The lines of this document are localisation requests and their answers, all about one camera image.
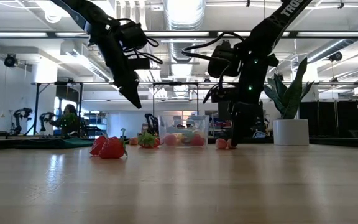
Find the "long-stemmed red strawberry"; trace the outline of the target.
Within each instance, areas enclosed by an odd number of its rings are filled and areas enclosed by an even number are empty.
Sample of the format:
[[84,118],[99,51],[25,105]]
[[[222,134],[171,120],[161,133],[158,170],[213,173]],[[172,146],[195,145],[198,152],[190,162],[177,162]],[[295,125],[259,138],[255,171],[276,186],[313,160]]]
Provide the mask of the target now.
[[125,129],[121,129],[121,137],[109,138],[99,152],[102,159],[120,159],[122,156],[128,156],[126,151]]

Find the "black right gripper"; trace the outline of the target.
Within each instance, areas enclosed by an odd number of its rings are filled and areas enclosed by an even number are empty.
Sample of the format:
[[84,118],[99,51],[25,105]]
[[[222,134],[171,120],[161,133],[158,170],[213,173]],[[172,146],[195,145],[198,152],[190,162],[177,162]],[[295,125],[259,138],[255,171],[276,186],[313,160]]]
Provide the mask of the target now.
[[[231,109],[253,108],[259,102],[264,89],[265,64],[242,63],[239,67],[239,80],[230,93]],[[231,145],[236,147],[244,138],[251,136],[254,115],[251,110],[239,110],[232,119]]]

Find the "person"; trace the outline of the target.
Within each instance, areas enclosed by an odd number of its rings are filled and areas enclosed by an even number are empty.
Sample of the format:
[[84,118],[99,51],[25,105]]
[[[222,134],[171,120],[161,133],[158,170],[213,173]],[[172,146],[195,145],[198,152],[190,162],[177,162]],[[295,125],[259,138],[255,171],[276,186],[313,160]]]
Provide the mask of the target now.
[[60,118],[60,127],[64,136],[70,136],[80,130],[80,119],[73,104],[65,106],[63,115]]

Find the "black partition panel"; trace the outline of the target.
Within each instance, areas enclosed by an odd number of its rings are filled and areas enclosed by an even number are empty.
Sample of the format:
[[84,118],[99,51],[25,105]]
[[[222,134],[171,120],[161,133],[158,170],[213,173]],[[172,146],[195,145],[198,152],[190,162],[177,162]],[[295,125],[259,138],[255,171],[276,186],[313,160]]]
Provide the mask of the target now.
[[358,138],[358,100],[302,102],[299,112],[310,136]]

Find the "black ceiling lamp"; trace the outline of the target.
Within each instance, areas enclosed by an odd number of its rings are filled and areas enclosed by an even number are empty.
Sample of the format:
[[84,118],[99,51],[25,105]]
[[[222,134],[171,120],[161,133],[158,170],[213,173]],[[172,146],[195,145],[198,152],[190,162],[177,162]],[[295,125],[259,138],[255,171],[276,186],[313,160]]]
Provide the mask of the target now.
[[9,68],[15,68],[19,64],[16,54],[7,54],[7,57],[4,59],[4,65]]
[[328,60],[330,62],[338,62],[338,61],[341,61],[342,58],[343,58],[342,53],[340,51],[338,51],[338,52],[335,52],[334,54],[330,55],[328,57]]

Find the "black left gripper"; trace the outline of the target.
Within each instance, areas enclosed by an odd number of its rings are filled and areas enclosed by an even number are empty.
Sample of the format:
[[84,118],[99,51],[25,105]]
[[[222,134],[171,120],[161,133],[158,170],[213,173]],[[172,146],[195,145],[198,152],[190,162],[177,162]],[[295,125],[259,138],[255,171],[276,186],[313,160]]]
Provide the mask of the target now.
[[99,36],[99,50],[106,66],[111,70],[115,85],[120,88],[119,92],[136,108],[141,108],[137,75],[112,34],[104,33]]

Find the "white rectangular air duct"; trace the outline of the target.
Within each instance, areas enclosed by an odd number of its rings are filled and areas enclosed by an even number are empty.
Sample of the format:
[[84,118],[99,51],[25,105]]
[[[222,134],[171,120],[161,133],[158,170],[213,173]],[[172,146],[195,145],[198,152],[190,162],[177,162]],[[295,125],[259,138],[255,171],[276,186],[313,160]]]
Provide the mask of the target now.
[[60,51],[61,56],[65,56],[66,62],[86,69],[89,73],[92,73],[104,82],[111,81],[109,72],[90,57],[90,50],[85,44],[76,44],[73,40],[64,40]]

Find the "white plant pot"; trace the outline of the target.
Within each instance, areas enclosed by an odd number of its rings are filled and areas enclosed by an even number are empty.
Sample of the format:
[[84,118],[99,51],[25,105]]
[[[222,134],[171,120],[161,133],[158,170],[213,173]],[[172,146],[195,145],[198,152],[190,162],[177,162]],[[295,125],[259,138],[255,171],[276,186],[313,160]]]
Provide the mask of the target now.
[[273,140],[278,146],[308,146],[307,119],[278,119],[273,122]]

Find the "black screen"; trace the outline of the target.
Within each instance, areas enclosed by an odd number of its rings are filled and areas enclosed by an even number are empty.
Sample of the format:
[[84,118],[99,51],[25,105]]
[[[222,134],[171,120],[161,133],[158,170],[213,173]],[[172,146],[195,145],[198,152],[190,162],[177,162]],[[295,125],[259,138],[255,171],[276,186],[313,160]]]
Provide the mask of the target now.
[[58,85],[56,86],[56,97],[78,103],[80,99],[80,93],[78,90],[70,86]]

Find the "green snake plant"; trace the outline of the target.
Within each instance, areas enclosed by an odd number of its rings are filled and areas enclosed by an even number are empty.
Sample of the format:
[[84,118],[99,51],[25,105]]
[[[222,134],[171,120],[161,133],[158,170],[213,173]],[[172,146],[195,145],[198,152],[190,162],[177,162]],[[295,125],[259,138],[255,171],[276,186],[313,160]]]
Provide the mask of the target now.
[[306,73],[308,58],[304,58],[296,72],[290,86],[283,84],[278,75],[268,78],[268,85],[264,86],[264,93],[274,102],[276,109],[281,114],[281,119],[294,119],[301,100],[310,91],[314,82],[303,84],[303,76]]

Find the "clear plastic container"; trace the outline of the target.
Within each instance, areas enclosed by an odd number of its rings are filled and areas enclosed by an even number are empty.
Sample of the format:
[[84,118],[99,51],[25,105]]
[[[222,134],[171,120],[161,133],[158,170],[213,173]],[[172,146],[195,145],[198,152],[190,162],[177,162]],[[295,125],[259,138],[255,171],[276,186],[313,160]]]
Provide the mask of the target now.
[[[204,147],[208,143],[209,116],[190,115],[186,119],[181,116],[159,116],[158,130],[161,143],[167,134],[183,133],[184,138],[177,140],[176,146],[169,147]],[[192,146],[191,140],[195,134],[204,137],[204,146]]]

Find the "green cloth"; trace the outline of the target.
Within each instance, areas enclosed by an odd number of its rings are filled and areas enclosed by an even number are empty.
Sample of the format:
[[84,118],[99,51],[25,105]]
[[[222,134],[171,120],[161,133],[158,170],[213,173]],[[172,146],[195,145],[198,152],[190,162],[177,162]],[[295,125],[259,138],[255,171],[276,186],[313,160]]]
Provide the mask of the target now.
[[91,147],[94,141],[80,138],[42,138],[23,140],[16,149],[73,149]]

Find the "black aluminium station frame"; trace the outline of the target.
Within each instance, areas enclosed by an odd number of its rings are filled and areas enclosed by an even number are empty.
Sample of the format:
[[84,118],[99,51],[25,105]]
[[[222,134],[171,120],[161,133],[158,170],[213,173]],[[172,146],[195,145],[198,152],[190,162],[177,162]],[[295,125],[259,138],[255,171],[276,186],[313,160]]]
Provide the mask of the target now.
[[[241,37],[248,37],[250,32],[243,32],[243,31],[234,31],[234,33],[239,34]],[[284,38],[287,37],[290,39],[300,39],[301,37],[305,37],[307,39],[314,39],[317,37],[322,38],[336,38],[336,37],[345,37],[341,36],[342,34],[348,32],[342,31],[335,31],[331,32],[332,34],[338,35],[319,35],[319,36],[296,36],[298,34],[311,34],[311,33],[330,33],[325,31],[318,31],[318,32],[298,32],[298,31],[290,31],[284,33]],[[351,34],[358,34],[358,31],[352,31]],[[227,32],[218,32],[218,31],[145,31],[147,37],[157,38],[157,39],[210,39],[213,37],[218,37],[218,35],[214,34],[227,34]],[[40,32],[21,32],[21,31],[9,31],[9,32],[0,32],[0,39],[88,39],[88,34],[84,32],[47,32],[47,31],[40,31]],[[347,36],[346,38],[358,38],[357,36]],[[112,85],[114,86],[114,82],[112,78],[109,78],[107,75],[104,75],[106,78],[101,77],[103,82],[76,82],[80,85]],[[239,82],[229,82],[229,81],[221,81],[221,83],[226,83],[227,85],[238,86]],[[307,81],[303,82],[305,84],[313,84],[313,85],[322,85],[322,86],[333,86],[333,87],[340,87],[342,85],[358,85],[358,81],[353,82],[326,82],[326,81]],[[170,86],[178,86],[178,85],[194,85],[197,88],[200,88],[200,85],[203,86],[211,86],[211,88],[215,85],[219,85],[219,82],[139,82],[138,86],[155,86],[155,85],[170,85]],[[326,138],[326,137],[312,137],[311,143],[313,144],[327,144],[327,145],[336,145],[336,146],[351,146],[351,147],[358,147],[358,138]]]

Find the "black background station frame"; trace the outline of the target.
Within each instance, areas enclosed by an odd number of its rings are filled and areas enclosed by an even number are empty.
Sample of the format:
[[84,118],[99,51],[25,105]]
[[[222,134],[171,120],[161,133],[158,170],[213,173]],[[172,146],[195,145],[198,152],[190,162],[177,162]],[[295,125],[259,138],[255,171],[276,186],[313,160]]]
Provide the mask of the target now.
[[78,117],[81,119],[81,110],[82,110],[82,102],[83,102],[83,90],[84,90],[84,82],[63,82],[63,81],[55,81],[55,82],[33,82],[32,85],[36,86],[36,92],[35,92],[35,106],[34,106],[34,123],[31,127],[32,134],[35,136],[37,134],[37,123],[38,123],[38,110],[39,110],[39,96],[40,94],[46,90],[49,86],[73,86],[73,85],[79,85],[80,91],[79,91],[79,100],[78,100]]
[[160,85],[161,87],[164,87],[165,85],[168,86],[183,86],[183,85],[194,85],[196,87],[196,90],[193,90],[196,94],[196,111],[197,115],[200,114],[200,108],[199,108],[199,89],[200,89],[200,82],[152,82],[152,115],[155,116],[155,86]]

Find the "shelf with blue bins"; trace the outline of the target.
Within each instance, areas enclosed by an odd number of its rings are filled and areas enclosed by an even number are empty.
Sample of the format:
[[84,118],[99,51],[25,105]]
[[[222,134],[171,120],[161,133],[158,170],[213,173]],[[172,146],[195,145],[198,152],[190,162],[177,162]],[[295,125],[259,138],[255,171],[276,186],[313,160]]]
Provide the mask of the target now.
[[96,139],[106,134],[108,127],[107,113],[100,111],[91,111],[83,115],[85,122],[86,136],[90,139]]

